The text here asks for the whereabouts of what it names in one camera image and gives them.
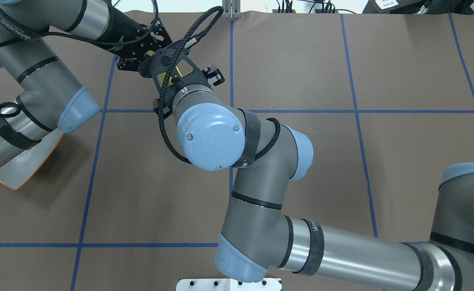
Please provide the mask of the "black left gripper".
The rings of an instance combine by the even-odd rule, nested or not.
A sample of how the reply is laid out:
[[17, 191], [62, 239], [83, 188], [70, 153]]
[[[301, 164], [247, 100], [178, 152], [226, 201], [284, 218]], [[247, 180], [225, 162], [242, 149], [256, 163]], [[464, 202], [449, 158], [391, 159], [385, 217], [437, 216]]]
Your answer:
[[167, 33], [161, 18], [138, 29], [136, 38], [139, 41], [121, 45], [116, 50], [116, 67], [119, 70], [137, 72], [141, 62], [152, 57], [160, 48], [172, 44], [170, 35]]

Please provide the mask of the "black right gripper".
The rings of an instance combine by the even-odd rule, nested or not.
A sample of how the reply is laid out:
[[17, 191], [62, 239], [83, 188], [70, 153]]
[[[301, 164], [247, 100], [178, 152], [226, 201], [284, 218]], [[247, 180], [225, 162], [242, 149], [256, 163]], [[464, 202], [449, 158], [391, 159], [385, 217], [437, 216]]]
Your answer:
[[211, 90], [213, 85], [217, 86], [225, 81], [217, 66], [210, 65], [200, 69], [188, 55], [189, 51], [183, 49], [176, 61], [173, 61], [174, 50], [162, 48], [138, 66], [141, 77], [153, 79], [159, 94], [153, 102], [153, 109], [156, 114], [163, 113], [164, 118], [174, 112], [176, 94], [187, 94], [188, 86]]

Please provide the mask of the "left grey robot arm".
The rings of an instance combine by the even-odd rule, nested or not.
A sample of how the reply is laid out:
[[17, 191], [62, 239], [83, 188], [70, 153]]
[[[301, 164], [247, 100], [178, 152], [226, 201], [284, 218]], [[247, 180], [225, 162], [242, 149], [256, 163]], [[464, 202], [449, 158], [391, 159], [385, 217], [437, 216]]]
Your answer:
[[0, 103], [0, 168], [54, 130], [69, 133], [99, 112], [89, 91], [44, 41], [50, 28], [128, 61], [123, 69], [130, 71], [171, 44], [158, 15], [140, 24], [109, 0], [0, 0], [0, 67], [23, 88], [13, 101]]

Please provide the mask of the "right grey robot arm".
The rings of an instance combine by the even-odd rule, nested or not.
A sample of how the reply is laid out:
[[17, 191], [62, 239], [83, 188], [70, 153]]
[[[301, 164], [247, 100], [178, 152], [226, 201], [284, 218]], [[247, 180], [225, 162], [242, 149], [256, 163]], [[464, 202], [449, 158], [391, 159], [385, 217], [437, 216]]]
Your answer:
[[443, 174], [428, 243], [395, 243], [322, 226], [281, 213], [287, 184], [313, 162], [309, 138], [253, 112], [224, 105], [211, 86], [224, 81], [214, 66], [199, 69], [188, 50], [168, 46], [138, 71], [153, 78], [160, 122], [173, 115], [185, 155], [203, 170], [237, 168], [215, 263], [244, 283], [269, 268], [325, 276], [387, 291], [474, 291], [474, 162]]

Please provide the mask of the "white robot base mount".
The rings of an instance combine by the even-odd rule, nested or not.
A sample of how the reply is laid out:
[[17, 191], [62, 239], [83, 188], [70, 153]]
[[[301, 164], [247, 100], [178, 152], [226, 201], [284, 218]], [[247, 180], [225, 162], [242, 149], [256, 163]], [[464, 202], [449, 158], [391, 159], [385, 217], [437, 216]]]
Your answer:
[[188, 278], [181, 279], [176, 291], [281, 291], [279, 278], [264, 278], [257, 283], [244, 283], [231, 278]]

